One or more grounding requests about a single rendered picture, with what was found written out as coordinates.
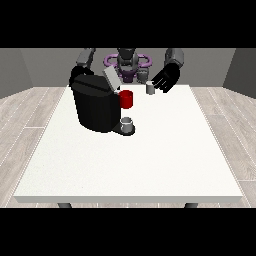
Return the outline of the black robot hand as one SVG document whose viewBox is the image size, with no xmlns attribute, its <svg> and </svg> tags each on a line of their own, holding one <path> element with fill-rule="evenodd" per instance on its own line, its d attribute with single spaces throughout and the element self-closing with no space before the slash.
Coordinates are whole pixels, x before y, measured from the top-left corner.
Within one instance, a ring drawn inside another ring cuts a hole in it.
<svg viewBox="0 0 256 256">
<path fill-rule="evenodd" d="M 93 75 L 94 72 L 91 71 L 89 68 L 87 67 L 83 67 L 83 66 L 75 66 L 72 70 L 71 70 L 71 75 L 69 78 L 69 85 L 72 85 L 75 78 L 79 75 Z"/>
<path fill-rule="evenodd" d="M 176 63 L 169 63 L 152 79 L 152 84 L 155 89 L 160 89 L 167 93 L 177 83 L 179 78 L 179 66 Z"/>
</svg>

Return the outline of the pale grey machine lid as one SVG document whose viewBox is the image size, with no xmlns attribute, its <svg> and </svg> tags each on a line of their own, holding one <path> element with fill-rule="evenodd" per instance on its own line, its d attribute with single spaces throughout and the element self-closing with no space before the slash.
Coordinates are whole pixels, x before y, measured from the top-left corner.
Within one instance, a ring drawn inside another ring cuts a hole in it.
<svg viewBox="0 0 256 256">
<path fill-rule="evenodd" d="M 102 71 L 104 77 L 107 79 L 111 89 L 116 91 L 121 86 L 121 81 L 113 66 L 109 66 Z"/>
</svg>

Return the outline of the black coffee machine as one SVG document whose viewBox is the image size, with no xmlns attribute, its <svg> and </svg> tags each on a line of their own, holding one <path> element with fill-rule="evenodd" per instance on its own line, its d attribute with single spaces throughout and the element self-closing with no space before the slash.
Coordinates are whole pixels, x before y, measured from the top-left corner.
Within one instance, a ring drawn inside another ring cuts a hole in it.
<svg viewBox="0 0 256 256">
<path fill-rule="evenodd" d="M 79 122 L 100 133 L 116 132 L 123 136 L 135 133 L 121 131 L 120 92 L 114 92 L 107 79 L 98 75 L 79 75 L 71 85 Z"/>
</svg>

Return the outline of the red pod holder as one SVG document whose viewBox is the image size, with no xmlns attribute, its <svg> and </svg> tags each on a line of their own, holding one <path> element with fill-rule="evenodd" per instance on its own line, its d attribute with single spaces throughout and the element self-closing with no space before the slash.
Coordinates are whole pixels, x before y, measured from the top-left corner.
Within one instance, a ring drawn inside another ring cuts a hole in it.
<svg viewBox="0 0 256 256">
<path fill-rule="evenodd" d="M 133 106 L 133 92 L 130 90 L 122 90 L 119 93 L 120 107 L 123 109 L 129 109 Z"/>
</svg>

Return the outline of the small grey cup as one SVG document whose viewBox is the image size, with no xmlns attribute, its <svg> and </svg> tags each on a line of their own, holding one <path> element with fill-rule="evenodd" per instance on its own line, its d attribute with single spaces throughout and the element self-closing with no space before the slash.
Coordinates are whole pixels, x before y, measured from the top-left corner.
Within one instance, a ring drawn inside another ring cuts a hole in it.
<svg viewBox="0 0 256 256">
<path fill-rule="evenodd" d="M 133 121 L 130 117 L 123 117 L 120 120 L 121 123 L 121 131 L 124 133 L 129 133 L 133 129 Z"/>
</svg>

